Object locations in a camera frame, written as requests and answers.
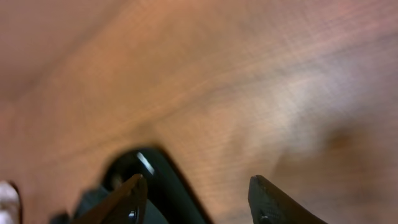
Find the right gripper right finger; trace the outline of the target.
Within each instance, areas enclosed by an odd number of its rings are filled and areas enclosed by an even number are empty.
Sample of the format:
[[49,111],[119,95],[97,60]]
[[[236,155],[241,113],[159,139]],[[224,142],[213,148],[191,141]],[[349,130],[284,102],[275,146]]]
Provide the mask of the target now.
[[326,224],[261,175],[250,179],[248,202],[254,224]]

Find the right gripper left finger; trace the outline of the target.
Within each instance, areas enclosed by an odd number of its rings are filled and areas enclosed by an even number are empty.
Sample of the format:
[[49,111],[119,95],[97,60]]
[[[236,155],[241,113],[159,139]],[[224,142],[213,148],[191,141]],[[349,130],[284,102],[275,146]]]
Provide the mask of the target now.
[[140,224],[144,221],[146,202],[146,179],[135,174],[71,224]]

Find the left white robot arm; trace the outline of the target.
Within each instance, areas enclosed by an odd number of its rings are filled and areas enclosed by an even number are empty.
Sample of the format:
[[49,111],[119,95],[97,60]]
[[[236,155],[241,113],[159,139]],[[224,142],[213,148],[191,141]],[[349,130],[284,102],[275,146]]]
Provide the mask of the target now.
[[160,147],[131,149],[110,163],[72,214],[50,223],[211,223],[187,180]]

